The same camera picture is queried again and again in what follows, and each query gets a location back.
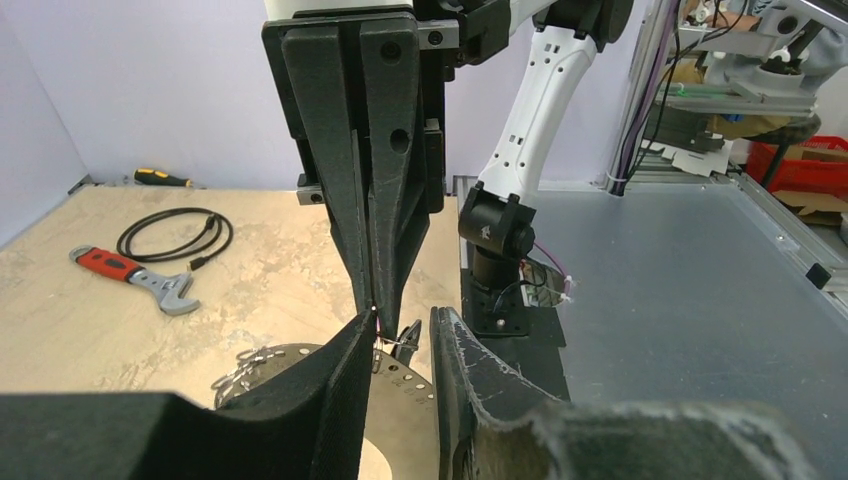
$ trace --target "cardboard box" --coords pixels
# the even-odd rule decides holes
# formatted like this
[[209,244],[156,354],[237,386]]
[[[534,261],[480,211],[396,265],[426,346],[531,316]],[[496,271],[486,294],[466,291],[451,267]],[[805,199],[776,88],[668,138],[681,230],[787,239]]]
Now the cardboard box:
[[798,145],[789,147],[786,158],[793,160],[817,160],[819,162],[848,163],[848,152],[827,148],[806,148]]
[[841,226],[842,214],[848,213],[848,202],[833,195],[781,190],[774,196],[808,225]]

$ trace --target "pink wire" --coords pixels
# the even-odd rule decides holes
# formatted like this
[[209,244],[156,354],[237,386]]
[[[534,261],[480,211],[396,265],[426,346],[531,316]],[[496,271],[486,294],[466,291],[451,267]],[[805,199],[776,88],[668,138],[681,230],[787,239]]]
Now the pink wire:
[[562,264],[559,263],[559,260],[557,260],[557,258],[551,252],[549,252],[547,248],[543,247],[542,244],[539,243],[539,242],[536,242],[533,245],[535,245],[536,248],[538,248],[540,252],[544,253],[545,256],[548,257],[548,260],[553,262],[554,266],[557,267],[557,269],[559,270],[559,273],[561,273],[563,277],[568,276],[568,271],[565,270],[565,268],[562,266]]

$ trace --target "beige table surface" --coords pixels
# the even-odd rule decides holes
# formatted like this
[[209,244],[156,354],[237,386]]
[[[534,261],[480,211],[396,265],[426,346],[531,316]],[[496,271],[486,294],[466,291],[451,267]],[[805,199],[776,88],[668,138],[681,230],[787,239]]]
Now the beige table surface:
[[[134,221],[189,206],[225,215],[236,230],[232,246],[194,273],[187,296],[202,306],[191,314],[168,317],[148,292],[68,258],[80,245],[114,251]],[[203,221],[165,220],[133,249],[172,248]],[[456,223],[448,198],[431,216],[403,296],[401,326],[425,322],[411,367],[428,379],[429,310],[460,305]],[[173,275],[185,265],[148,266]],[[0,392],[171,390],[211,407],[210,385],[235,367],[237,353],[325,343],[354,314],[323,206],[299,206],[291,192],[87,187],[0,252]]]

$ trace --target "metal table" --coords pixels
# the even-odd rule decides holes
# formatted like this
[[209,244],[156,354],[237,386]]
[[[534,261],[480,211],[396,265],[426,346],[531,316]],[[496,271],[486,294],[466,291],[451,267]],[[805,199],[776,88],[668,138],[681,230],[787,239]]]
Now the metal table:
[[543,192],[534,221],[577,281],[559,312],[572,400],[765,402],[844,477],[848,320],[804,278],[833,251],[746,177],[583,190]]

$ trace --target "white wall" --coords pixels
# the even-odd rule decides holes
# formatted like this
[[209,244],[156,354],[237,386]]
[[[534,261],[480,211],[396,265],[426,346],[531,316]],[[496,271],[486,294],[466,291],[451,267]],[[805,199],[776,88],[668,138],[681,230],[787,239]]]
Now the white wall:
[[85,175],[1,8],[0,170],[0,245],[58,205]]
[[848,138],[848,68],[836,73],[819,89],[819,135]]
[[[95,179],[150,165],[213,186],[294,186],[299,157],[260,41],[261,0],[0,4]],[[634,18],[578,88],[546,179],[594,180],[604,170],[641,11]],[[459,70],[449,86],[450,175],[476,174],[491,155],[531,31],[525,25],[510,48]]]

